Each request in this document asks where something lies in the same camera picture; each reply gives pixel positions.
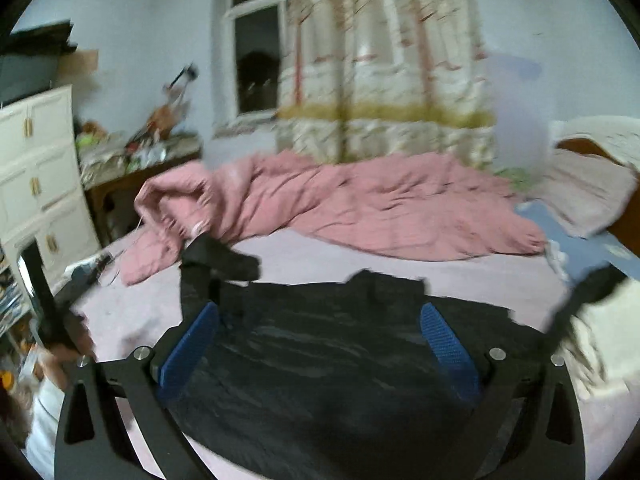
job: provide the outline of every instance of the pink blanket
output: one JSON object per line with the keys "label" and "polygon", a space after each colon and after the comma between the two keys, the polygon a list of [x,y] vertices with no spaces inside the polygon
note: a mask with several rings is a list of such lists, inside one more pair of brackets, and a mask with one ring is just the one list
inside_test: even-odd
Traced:
{"label": "pink blanket", "polygon": [[542,252],[545,235],[513,212],[513,199],[507,180],[438,153],[319,166],[282,152],[214,172],[189,162],[140,190],[135,207],[145,231],[123,254],[120,273],[127,285],[141,282],[203,232],[233,244],[285,226],[411,260]]}

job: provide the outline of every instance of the patterned curtain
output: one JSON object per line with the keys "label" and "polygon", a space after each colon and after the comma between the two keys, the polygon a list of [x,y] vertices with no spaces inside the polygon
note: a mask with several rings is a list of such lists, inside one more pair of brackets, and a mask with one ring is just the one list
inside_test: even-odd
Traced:
{"label": "patterned curtain", "polygon": [[473,0],[290,0],[278,146],[318,162],[494,156]]}

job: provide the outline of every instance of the window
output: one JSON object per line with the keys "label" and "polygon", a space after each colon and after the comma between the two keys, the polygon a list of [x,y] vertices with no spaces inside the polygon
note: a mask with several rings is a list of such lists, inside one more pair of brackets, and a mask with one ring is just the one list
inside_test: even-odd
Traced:
{"label": "window", "polygon": [[278,101],[287,0],[229,0],[225,65],[229,119],[266,119]]}

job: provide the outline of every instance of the white shirt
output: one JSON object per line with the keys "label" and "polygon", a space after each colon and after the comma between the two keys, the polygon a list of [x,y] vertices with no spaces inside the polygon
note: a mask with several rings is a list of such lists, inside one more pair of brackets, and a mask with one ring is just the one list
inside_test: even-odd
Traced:
{"label": "white shirt", "polygon": [[65,393],[46,377],[33,399],[33,421],[24,454],[43,480],[54,480],[54,452]]}

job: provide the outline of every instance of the silver screw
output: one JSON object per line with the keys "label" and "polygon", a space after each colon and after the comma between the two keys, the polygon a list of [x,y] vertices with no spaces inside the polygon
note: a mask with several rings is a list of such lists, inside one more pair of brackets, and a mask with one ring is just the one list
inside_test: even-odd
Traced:
{"label": "silver screw", "polygon": [[491,348],[491,350],[489,350],[489,355],[494,361],[504,361],[507,357],[507,352],[502,348]]}
{"label": "silver screw", "polygon": [[84,368],[90,362],[91,362],[91,358],[88,355],[83,355],[82,357],[78,358],[78,367]]}
{"label": "silver screw", "polygon": [[562,357],[560,354],[553,354],[551,356],[551,362],[554,366],[564,366],[564,357]]}
{"label": "silver screw", "polygon": [[151,354],[151,348],[149,348],[148,346],[139,346],[133,351],[133,357],[135,357],[138,361],[146,359],[149,354]]}

